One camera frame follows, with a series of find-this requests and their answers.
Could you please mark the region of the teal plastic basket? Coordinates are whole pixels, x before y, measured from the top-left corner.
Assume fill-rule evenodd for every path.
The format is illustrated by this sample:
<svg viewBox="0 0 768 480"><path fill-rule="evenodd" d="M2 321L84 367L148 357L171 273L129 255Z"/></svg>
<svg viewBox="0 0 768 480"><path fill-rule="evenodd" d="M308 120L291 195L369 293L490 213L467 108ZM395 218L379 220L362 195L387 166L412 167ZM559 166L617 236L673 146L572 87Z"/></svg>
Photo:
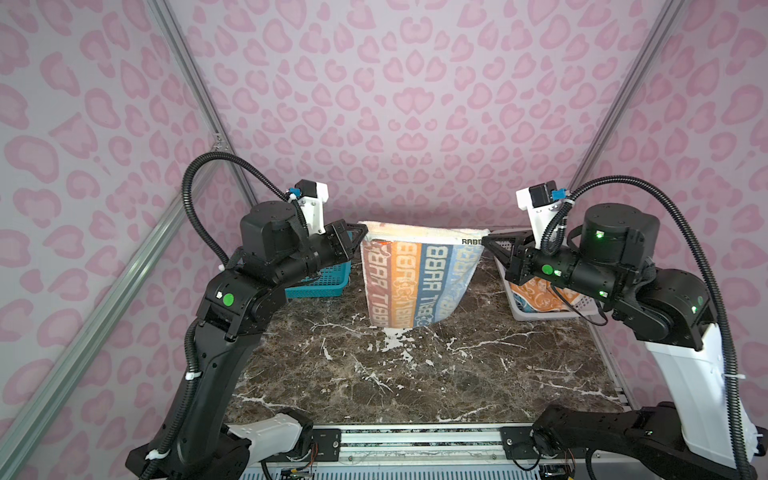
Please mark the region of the teal plastic basket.
<svg viewBox="0 0 768 480"><path fill-rule="evenodd" d="M287 288L286 297L288 299L339 297L348 285L350 271L350 262L325 268L316 279L303 281L299 286Z"/></svg>

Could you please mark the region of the rabbit striped towel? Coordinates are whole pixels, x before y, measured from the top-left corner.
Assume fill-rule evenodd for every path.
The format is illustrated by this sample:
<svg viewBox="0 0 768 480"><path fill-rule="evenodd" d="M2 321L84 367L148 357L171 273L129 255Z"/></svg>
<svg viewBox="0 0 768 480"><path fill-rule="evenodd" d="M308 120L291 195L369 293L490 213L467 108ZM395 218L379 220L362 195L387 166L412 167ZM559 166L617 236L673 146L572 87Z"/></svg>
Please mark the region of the rabbit striped towel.
<svg viewBox="0 0 768 480"><path fill-rule="evenodd" d="M487 229L445 229L375 221L361 259L370 322L413 329L453 314L480 263Z"/></svg>

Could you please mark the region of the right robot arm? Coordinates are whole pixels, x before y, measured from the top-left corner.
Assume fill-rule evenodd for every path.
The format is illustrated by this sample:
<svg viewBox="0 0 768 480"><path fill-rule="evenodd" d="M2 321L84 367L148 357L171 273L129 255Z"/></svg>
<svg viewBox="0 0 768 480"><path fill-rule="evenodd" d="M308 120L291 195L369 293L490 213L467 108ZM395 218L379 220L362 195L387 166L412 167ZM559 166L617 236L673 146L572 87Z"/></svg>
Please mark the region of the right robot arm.
<svg viewBox="0 0 768 480"><path fill-rule="evenodd" d="M549 406L534 422L533 449L553 457L569 449L638 460L664 479L753 479L764 455L763 429L744 424L736 453L727 410L723 347L706 283L653 261L660 222L634 207L590 207L572 231L577 245L553 253L527 232L492 234L482 243L509 282L538 278L592 298L631 329L654 356L671 400L620 414Z"/></svg>

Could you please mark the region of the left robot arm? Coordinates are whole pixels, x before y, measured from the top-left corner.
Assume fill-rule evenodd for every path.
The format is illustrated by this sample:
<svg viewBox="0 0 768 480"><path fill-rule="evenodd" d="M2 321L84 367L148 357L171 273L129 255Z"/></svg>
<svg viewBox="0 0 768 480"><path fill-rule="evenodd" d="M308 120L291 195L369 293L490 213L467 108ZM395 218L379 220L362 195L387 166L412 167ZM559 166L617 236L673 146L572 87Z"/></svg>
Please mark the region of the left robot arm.
<svg viewBox="0 0 768 480"><path fill-rule="evenodd" d="M343 220L310 232L295 203L269 201L240 221L243 244L207 285L183 347L187 367L158 433L133 449L127 469L140 479L237 479L252 463L308 448L311 422L288 411L238 436L224 422L238 378L286 289L346 263L368 228Z"/></svg>

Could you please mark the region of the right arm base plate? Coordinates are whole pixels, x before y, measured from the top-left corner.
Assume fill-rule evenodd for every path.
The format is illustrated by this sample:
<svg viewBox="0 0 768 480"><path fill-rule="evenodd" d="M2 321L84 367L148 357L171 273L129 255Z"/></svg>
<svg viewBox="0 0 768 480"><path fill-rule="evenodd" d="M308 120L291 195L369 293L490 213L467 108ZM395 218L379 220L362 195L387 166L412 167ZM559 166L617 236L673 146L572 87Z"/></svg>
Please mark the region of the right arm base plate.
<svg viewBox="0 0 768 480"><path fill-rule="evenodd" d="M499 428L501 445L507 460L534 461L539 458L531 437L530 426L502 426Z"/></svg>

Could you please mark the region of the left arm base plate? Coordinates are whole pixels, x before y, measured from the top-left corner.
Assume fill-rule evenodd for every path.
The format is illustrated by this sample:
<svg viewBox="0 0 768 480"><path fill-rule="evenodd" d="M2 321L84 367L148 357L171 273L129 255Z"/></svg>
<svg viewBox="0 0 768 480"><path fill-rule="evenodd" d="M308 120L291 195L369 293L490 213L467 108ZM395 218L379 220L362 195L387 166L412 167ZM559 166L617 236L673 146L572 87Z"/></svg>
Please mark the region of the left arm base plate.
<svg viewBox="0 0 768 480"><path fill-rule="evenodd" d="M285 456L291 462L336 462L340 457L341 444L340 429L313 428L303 431Z"/></svg>

